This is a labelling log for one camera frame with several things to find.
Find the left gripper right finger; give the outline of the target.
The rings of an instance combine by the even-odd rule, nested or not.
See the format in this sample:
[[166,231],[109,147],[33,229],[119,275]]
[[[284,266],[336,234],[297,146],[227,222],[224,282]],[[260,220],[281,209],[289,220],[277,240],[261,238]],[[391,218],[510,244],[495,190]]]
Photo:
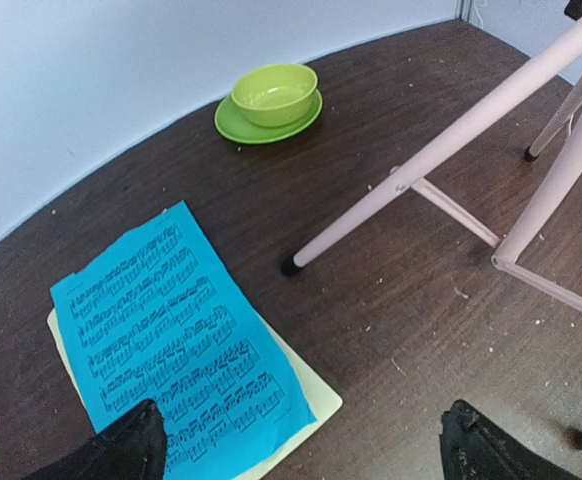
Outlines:
[[446,479],[579,479],[526,448],[464,400],[454,401],[441,423]]

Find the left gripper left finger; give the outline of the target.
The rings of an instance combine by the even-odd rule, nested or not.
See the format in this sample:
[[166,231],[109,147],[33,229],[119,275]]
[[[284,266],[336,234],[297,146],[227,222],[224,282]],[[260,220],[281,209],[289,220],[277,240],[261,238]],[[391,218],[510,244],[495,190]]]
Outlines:
[[145,399],[74,452],[29,479],[162,479],[167,435],[157,404]]

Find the blue sheet music paper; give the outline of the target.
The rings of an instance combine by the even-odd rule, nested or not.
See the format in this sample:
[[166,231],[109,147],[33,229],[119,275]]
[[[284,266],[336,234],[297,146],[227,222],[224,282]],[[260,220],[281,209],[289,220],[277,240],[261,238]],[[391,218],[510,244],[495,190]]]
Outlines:
[[315,420],[287,356],[184,203],[51,295],[94,428],[155,401],[169,479],[235,478]]

